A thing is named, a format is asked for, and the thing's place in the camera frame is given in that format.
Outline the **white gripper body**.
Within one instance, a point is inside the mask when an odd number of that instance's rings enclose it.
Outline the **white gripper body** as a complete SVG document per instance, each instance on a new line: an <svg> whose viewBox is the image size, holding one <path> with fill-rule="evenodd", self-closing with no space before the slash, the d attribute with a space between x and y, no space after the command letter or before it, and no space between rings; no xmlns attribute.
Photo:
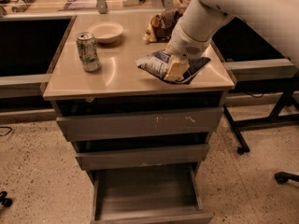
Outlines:
<svg viewBox="0 0 299 224"><path fill-rule="evenodd" d="M172 31L169 43L172 53L188 59L196 59L203 55L210 44L210 33L192 21L180 18Z"/></svg>

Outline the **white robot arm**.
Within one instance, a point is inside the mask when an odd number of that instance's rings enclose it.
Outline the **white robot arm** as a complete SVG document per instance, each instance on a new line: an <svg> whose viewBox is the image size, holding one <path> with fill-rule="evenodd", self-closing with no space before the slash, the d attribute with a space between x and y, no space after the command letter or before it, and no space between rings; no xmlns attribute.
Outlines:
<svg viewBox="0 0 299 224"><path fill-rule="evenodd" d="M166 51L199 58L211 38L232 18L238 18L283 55L281 59L248 54L227 66L243 77L290 77L299 69L298 0L192 0L178 20Z"/></svg>

